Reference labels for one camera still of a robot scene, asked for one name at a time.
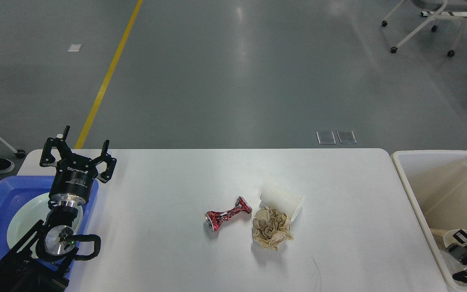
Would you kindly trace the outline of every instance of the white paper cup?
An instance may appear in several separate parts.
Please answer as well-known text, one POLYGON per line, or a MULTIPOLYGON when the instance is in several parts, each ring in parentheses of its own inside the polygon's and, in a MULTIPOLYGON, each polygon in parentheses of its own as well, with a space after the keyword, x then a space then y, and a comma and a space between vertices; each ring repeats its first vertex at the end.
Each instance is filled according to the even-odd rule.
POLYGON ((456 244, 459 244, 461 245, 455 238, 454 238, 454 234, 459 231, 459 229, 453 229, 453 230, 450 230, 448 231, 447 233, 445 233, 443 235, 443 242, 444 242, 444 246, 448 247, 450 244, 452 243, 456 243, 456 244))
POLYGON ((285 213, 293 221, 304 203, 304 196, 293 194, 275 185, 264 185, 261 201, 271 208, 285 213))

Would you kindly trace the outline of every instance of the chair wheel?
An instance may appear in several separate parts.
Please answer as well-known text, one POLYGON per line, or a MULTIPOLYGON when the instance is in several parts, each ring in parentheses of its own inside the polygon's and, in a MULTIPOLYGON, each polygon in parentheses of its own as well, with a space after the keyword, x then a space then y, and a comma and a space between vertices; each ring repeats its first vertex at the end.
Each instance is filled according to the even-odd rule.
POLYGON ((17 153, 15 153, 15 157, 17 158, 24 158, 26 156, 26 152, 24 150, 18 150, 17 153))

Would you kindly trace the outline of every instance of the white table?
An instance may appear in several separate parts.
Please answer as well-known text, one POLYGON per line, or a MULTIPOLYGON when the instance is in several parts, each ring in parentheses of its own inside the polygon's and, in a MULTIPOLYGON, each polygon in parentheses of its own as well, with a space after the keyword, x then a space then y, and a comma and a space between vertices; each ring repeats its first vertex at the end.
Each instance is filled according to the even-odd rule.
MULTIPOLYGON (((31 152, 18 175, 53 175, 39 167, 40 155, 31 152)), ((102 250, 76 262, 67 291, 448 291, 384 150, 113 150, 113 157, 113 179, 100 183, 86 231, 102 237, 102 250), (254 244, 253 214, 209 231, 206 211, 228 210, 241 195, 255 212, 268 182, 306 196, 291 224, 294 241, 278 252, 254 244)))

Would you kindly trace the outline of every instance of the yellow floor line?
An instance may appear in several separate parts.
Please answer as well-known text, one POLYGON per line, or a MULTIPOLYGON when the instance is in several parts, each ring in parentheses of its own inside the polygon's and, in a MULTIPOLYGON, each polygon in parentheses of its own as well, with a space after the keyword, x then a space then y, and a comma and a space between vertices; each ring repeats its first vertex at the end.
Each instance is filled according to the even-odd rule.
POLYGON ((120 40, 120 44, 116 49, 115 56, 111 61, 111 65, 109 65, 109 69, 107 69, 107 73, 105 74, 104 81, 100 86, 100 90, 96 95, 95 102, 93 102, 93 107, 91 107, 91 111, 89 111, 88 118, 84 123, 84 127, 82 131, 80 131, 80 135, 78 136, 77 143, 75 144, 75 149, 81 149, 84 146, 84 142, 86 141, 86 137, 88 136, 89 129, 93 124, 93 120, 95 119, 96 112, 99 110, 100 103, 102 102, 102 98, 104 97, 105 91, 107 89, 107 85, 109 85, 109 81, 111 81, 111 77, 113 77, 113 72, 115 72, 116 65, 118 60, 120 59, 120 55, 122 55, 122 51, 124 50, 124 46, 126 45, 127 38, 129 37, 129 33, 131 32, 131 28, 133 24, 135 24, 135 19, 138 14, 139 8, 143 0, 138 0, 135 10, 131 15, 131 19, 129 19, 129 23, 127 24, 126 31, 124 31, 124 35, 122 35, 122 39, 120 40))

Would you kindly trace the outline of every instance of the blue plastic tray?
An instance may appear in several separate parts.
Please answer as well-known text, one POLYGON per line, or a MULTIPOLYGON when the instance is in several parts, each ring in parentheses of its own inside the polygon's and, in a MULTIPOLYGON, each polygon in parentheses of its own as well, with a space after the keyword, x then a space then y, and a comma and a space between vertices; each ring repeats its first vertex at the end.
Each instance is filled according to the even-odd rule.
MULTIPOLYGON (((0 181, 0 259, 10 250, 6 236, 15 213, 32 198, 49 192, 53 181, 53 176, 10 176, 0 181)), ((86 229, 98 188, 98 183, 95 181, 89 203, 82 207, 84 217, 79 234, 83 234, 86 229)))

